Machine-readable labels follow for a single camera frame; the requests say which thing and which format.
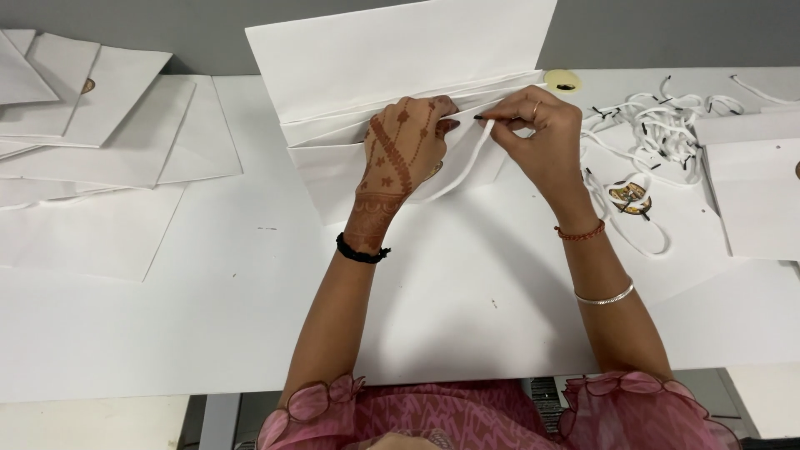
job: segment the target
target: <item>woman's left hand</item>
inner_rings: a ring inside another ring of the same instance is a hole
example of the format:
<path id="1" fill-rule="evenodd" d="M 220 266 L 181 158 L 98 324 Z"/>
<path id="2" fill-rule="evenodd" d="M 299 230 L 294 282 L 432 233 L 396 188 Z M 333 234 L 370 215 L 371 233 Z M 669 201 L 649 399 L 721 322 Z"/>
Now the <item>woman's left hand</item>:
<path id="1" fill-rule="evenodd" d="M 442 160 L 445 135 L 457 120 L 450 97 L 402 98 L 370 120 L 364 138 L 366 169 L 344 230 L 351 248 L 377 255 L 392 218 Z"/>

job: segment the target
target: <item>ruffled sleeve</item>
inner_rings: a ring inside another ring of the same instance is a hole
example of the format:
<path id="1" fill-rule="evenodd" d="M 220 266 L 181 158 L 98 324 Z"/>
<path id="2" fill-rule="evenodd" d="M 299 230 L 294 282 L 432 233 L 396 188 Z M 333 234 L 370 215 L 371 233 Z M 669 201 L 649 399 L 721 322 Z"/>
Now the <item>ruffled sleeve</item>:
<path id="1" fill-rule="evenodd" d="M 736 436 L 709 418 L 689 389 L 642 372 L 568 380 L 570 408 L 558 440 L 574 450 L 681 448 L 739 450 Z"/>
<path id="2" fill-rule="evenodd" d="M 335 450 L 353 440 L 355 396 L 363 378 L 344 375 L 329 385 L 315 383 L 295 392 L 270 414 L 256 441 L 258 450 Z"/>

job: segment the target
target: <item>gray wall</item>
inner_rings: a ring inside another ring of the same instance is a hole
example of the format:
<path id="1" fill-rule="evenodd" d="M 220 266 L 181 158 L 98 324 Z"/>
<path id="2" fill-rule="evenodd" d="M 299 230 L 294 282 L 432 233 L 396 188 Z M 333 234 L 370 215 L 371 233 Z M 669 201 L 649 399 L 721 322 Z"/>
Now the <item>gray wall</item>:
<path id="1" fill-rule="evenodd" d="M 0 0 L 0 27 L 169 51 L 171 73 L 257 74 L 246 26 L 413 1 Z M 800 66 L 799 18 L 797 0 L 559 0 L 539 67 Z"/>

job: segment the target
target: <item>person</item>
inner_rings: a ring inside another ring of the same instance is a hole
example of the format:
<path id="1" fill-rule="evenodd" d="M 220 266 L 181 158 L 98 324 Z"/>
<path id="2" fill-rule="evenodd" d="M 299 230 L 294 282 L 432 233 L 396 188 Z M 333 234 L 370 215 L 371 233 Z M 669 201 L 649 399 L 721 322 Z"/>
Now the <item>person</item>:
<path id="1" fill-rule="evenodd" d="M 446 96 L 403 98 L 370 120 L 366 169 L 338 250 L 302 327 L 279 408 L 259 450 L 436 448 L 739 448 L 673 380 L 658 331 L 584 187 L 581 111 L 529 86 L 476 116 L 558 220 L 575 296 L 603 374 L 570 380 L 549 435 L 518 380 L 363 387 L 352 375 L 386 230 L 446 152 L 459 125 Z M 528 139 L 514 131 L 535 130 Z"/>

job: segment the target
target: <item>red thread bracelet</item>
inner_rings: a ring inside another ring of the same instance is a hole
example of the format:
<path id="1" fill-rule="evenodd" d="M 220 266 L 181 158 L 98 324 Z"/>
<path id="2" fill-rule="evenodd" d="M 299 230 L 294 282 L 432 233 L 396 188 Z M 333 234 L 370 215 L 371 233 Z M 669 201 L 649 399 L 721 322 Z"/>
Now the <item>red thread bracelet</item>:
<path id="1" fill-rule="evenodd" d="M 600 219 L 600 225 L 598 225 L 598 227 L 595 228 L 594 231 L 590 231 L 585 235 L 577 235 L 577 236 L 565 235 L 564 233 L 561 233 L 560 227 L 553 227 L 553 229 L 558 231 L 558 237 L 564 239 L 565 241 L 585 241 L 587 239 L 592 239 L 596 235 L 602 233 L 606 229 L 606 223 L 603 222 L 602 219 Z"/>

